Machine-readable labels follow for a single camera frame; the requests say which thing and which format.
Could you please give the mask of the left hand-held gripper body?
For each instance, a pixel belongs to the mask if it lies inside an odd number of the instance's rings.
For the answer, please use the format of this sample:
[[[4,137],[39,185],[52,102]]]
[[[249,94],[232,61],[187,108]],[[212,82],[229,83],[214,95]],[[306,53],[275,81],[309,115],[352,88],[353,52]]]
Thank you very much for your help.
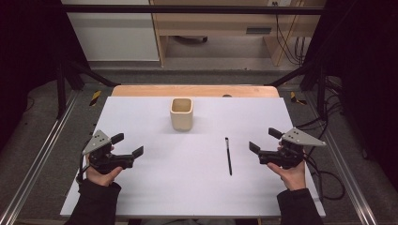
[[[131,168],[135,160],[132,154],[113,154],[111,138],[103,131],[97,130],[83,149],[83,156],[88,156],[89,165],[102,174],[109,173],[117,167]]]

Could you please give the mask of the person's left hand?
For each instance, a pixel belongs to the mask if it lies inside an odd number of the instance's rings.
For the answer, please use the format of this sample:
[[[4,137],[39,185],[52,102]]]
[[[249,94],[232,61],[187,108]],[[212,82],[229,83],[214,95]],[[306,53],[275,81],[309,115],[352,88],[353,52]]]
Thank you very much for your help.
[[[114,180],[119,176],[119,174],[123,171],[121,167],[117,167],[110,171],[109,173],[102,174],[96,171],[94,168],[89,167],[86,170],[86,178],[90,180],[92,183],[97,184],[99,186],[108,187],[110,186]]]

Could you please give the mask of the aluminium rail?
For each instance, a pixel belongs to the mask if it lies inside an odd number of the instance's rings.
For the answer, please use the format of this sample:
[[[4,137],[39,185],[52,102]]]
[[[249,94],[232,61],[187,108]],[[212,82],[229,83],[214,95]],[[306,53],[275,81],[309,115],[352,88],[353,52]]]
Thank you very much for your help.
[[[63,127],[69,119],[69,115],[75,106],[75,103],[80,95],[80,91],[71,91],[67,101],[66,109],[61,113],[60,117],[55,120],[54,125],[46,137],[45,142],[41,146],[38,154],[26,173],[22,183],[12,198],[10,204],[7,206],[3,214],[0,216],[0,225],[13,225],[21,212],[23,205],[29,196],[33,186],[38,180],[38,177],[45,165],[48,156],[51,154],[54,145],[63,130]]]
[[[310,108],[314,114],[320,116],[321,112],[317,109],[317,106],[315,106],[315,103],[318,102],[316,95],[313,93],[305,93],[305,97],[309,100]],[[326,94],[326,97],[323,97],[321,100],[324,100],[324,103],[319,104],[321,104],[320,108],[325,110],[325,116],[331,116],[331,112],[329,111],[332,110],[334,112],[338,109],[339,105],[341,105],[336,94]],[[344,155],[342,154],[337,140],[332,135],[331,128],[334,128],[334,126],[331,122],[328,122],[328,126],[323,128],[325,131],[323,131],[324,134],[322,137],[328,144],[329,154],[335,166],[335,170],[345,188],[345,196],[350,201],[349,206],[352,206],[361,225],[379,225],[355,175],[349,168],[348,162],[344,159]]]

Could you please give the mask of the black curtain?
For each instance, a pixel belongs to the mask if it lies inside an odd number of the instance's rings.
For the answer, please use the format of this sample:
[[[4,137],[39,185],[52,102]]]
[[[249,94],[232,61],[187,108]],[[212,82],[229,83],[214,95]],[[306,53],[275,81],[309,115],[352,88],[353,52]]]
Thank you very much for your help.
[[[325,9],[307,58],[336,32],[323,69],[341,79],[365,149],[398,190],[398,0],[326,0]]]
[[[0,150],[27,106],[29,92],[57,78],[61,69],[80,89],[88,62],[61,0],[0,0]]]

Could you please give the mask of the white cabinet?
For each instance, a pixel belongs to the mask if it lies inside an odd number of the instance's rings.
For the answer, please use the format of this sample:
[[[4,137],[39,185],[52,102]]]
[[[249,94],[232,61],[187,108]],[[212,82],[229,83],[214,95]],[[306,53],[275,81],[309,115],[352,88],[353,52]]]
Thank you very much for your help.
[[[86,59],[159,61],[150,13],[69,13]]]

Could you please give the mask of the black metal stand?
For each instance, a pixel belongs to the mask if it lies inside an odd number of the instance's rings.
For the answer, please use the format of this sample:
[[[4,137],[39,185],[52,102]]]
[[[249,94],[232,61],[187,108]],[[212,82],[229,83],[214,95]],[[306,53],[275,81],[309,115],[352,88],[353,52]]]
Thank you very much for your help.
[[[108,87],[117,86],[116,82],[112,82],[100,76],[98,73],[92,71],[89,67],[84,67],[83,65],[74,61],[61,62],[56,69],[58,119],[60,119],[67,110],[65,82],[68,82],[73,90],[81,90],[84,87],[84,82],[81,78],[81,74],[85,74]]]
[[[298,75],[303,75],[304,78],[299,84],[302,91],[311,90],[317,84],[316,94],[316,112],[322,120],[327,119],[325,91],[326,91],[326,74],[323,69],[322,63],[317,60],[310,60],[303,66],[289,72],[287,75],[282,76],[280,79],[267,83],[267,86],[279,87],[282,84],[296,78]]]

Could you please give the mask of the light wooden desk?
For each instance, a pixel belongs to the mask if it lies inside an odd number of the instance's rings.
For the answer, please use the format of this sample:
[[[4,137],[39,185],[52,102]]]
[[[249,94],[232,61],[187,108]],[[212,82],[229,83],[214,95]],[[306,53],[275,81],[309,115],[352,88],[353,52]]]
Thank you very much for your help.
[[[268,0],[148,0],[152,6],[237,6],[267,7]],[[327,0],[292,0],[290,7],[321,8]],[[264,39],[272,63],[279,66],[286,57],[294,37],[313,36],[318,15],[263,14],[187,14],[154,13],[152,15],[158,49],[165,57],[166,39],[171,36],[258,36]],[[246,35],[247,27],[271,27],[269,35]]]

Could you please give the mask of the cream ceramic cup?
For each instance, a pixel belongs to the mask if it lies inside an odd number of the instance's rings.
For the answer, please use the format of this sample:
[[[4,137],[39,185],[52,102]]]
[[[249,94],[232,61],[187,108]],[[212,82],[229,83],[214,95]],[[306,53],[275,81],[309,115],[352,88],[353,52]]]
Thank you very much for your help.
[[[193,125],[193,102],[190,98],[177,97],[171,102],[172,127],[178,131],[191,130]]]

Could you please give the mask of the white table sheet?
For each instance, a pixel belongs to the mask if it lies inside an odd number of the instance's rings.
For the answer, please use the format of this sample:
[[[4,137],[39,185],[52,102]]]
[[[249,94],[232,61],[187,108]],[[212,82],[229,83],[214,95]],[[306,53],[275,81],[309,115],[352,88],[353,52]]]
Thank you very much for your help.
[[[144,153],[116,179],[117,215],[126,218],[277,217],[280,177],[260,164],[249,142],[274,150],[269,128],[292,127],[280,97],[196,97],[193,127],[173,129],[168,97],[108,97],[98,129],[125,138],[115,154]],[[233,175],[228,171],[226,144]]]

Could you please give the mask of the black makeup brush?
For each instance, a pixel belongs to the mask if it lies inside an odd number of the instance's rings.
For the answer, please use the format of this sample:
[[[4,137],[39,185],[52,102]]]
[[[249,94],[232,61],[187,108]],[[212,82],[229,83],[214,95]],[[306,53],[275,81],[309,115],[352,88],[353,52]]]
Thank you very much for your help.
[[[232,170],[232,163],[231,163],[231,156],[230,156],[229,138],[225,137],[224,140],[225,140],[225,144],[226,144],[228,171],[229,171],[229,174],[232,176],[233,175],[233,170]]]

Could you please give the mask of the person's right hand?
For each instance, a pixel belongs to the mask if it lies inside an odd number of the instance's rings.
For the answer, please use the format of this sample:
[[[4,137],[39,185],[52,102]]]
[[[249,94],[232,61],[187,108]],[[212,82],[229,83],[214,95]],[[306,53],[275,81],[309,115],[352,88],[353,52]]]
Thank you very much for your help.
[[[296,167],[283,169],[274,163],[268,163],[268,168],[278,174],[285,187],[291,191],[306,188],[305,162],[301,161]]]

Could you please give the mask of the black horizontal bar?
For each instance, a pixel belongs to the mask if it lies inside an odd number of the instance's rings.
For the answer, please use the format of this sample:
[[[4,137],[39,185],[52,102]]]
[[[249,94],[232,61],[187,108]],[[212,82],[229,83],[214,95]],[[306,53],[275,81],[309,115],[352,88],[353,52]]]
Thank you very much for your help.
[[[278,14],[322,15],[322,7],[236,7],[236,6],[144,6],[62,5],[66,12],[82,13],[194,13],[194,14]]]

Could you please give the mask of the yellow black tape strip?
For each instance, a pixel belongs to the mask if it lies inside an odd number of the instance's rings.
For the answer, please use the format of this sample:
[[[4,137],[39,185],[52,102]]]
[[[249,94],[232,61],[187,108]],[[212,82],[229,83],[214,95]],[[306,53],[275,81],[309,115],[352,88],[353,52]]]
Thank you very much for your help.
[[[100,90],[95,91],[95,93],[93,94],[93,96],[92,96],[92,98],[91,98],[91,101],[90,101],[90,103],[89,103],[89,106],[95,106],[95,105],[96,105],[96,103],[97,103],[97,101],[98,101],[98,99],[99,99],[99,97],[100,97],[100,94],[101,94],[101,91],[100,91]]]
[[[297,99],[295,92],[290,92],[290,99],[291,99],[291,102],[293,102],[293,103],[297,103],[300,105],[307,105],[306,100]]]

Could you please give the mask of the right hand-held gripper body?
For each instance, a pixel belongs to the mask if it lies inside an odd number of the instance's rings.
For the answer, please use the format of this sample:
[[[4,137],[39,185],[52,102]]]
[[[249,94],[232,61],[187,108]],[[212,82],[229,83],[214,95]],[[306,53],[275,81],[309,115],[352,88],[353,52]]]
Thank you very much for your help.
[[[325,146],[326,143],[293,127],[280,138],[282,148],[278,151],[260,150],[261,164],[274,163],[283,169],[296,167],[304,160],[304,146]]]

